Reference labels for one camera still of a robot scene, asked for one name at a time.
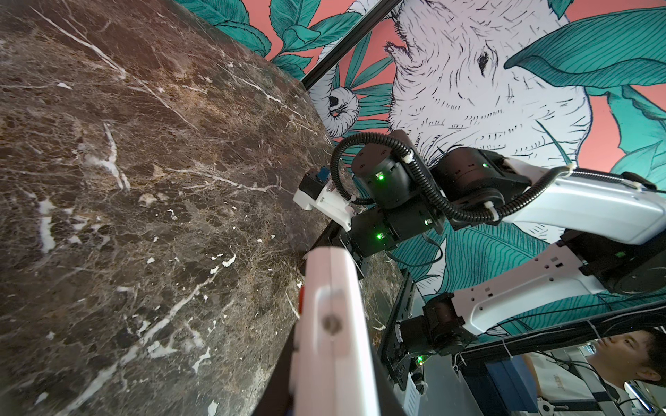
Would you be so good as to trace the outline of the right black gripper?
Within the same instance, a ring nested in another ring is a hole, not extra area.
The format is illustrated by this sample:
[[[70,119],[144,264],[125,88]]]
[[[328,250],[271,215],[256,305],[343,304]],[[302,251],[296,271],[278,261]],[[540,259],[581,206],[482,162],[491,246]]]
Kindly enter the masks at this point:
[[[391,251],[398,244],[436,230],[441,233],[446,217],[422,199],[411,199],[393,209],[373,207],[351,220],[347,232],[354,252],[364,258]]]

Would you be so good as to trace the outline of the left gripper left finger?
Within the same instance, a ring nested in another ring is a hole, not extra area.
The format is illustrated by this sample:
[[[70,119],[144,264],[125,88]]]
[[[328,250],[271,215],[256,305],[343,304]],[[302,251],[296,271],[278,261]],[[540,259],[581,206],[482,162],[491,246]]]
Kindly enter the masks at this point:
[[[279,355],[277,364],[266,385],[252,416],[288,416],[293,415],[293,398],[290,393],[291,359],[294,351],[293,326]]]

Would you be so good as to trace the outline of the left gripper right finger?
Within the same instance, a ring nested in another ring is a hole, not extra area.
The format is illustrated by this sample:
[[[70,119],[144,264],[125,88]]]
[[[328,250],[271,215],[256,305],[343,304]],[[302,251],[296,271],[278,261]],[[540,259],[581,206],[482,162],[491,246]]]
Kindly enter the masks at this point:
[[[376,380],[376,390],[381,416],[406,416],[402,404],[393,392],[393,383],[390,381],[376,351],[371,348],[373,371]]]

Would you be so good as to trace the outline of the white remote control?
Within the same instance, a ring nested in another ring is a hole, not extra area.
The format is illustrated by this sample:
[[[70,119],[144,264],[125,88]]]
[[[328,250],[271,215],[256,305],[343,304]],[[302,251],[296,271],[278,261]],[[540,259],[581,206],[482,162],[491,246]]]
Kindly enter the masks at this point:
[[[306,258],[295,327],[290,393],[295,415],[379,415],[364,304],[348,251],[318,247]]]

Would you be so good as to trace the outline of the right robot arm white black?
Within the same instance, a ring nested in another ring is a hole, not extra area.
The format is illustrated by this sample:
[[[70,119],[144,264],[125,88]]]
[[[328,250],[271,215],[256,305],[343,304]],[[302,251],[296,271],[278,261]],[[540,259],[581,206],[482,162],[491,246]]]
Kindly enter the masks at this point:
[[[487,282],[426,302],[394,327],[396,358],[455,354],[500,322],[575,296],[633,295],[665,285],[665,200],[635,173],[574,164],[546,169],[456,147],[427,166],[402,132],[358,133],[331,156],[343,224],[367,258],[428,231],[544,225],[560,232],[539,255]]]

